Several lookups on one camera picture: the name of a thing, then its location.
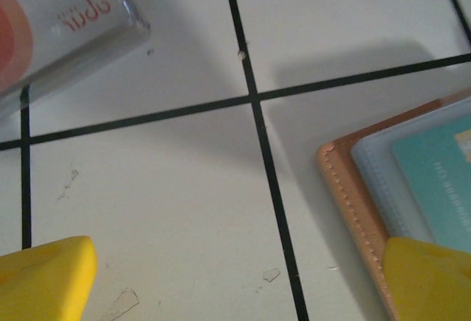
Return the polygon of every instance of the yellow object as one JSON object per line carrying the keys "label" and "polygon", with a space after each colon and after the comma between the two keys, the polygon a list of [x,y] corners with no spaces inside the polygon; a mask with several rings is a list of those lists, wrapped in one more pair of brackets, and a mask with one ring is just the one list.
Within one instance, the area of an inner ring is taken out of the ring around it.
{"label": "yellow object", "polygon": [[391,238],[383,269],[401,321],[471,320],[471,254]]}
{"label": "yellow object", "polygon": [[96,266],[84,236],[0,257],[0,320],[80,320]]}

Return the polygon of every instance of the tan leather wallet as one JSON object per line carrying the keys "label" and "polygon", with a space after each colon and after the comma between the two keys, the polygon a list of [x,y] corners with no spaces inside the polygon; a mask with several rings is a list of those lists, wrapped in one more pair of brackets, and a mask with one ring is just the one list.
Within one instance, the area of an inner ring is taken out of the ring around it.
{"label": "tan leather wallet", "polygon": [[350,157],[350,150],[361,138],[387,127],[407,121],[432,110],[471,96],[471,88],[433,100],[413,110],[373,124],[335,141],[324,144],[317,152],[317,160],[324,178],[336,200],[345,222],[373,277],[392,320],[399,321],[388,285],[383,274],[383,254],[389,234],[369,195],[360,173]]}

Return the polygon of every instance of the dirt speck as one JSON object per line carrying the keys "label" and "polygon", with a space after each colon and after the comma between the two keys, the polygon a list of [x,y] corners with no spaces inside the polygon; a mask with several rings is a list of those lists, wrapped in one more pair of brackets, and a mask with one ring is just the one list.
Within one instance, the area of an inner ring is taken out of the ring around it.
{"label": "dirt speck", "polygon": [[242,50],[239,50],[239,52],[237,53],[237,56],[240,61],[245,60],[245,57],[247,57],[246,53],[243,52]]}
{"label": "dirt speck", "polygon": [[126,288],[121,292],[118,299],[111,304],[111,307],[103,314],[100,321],[114,321],[129,312],[139,304],[137,294],[131,288]]}
{"label": "dirt speck", "polygon": [[263,273],[263,280],[271,283],[280,276],[281,272],[278,268],[269,269]]}

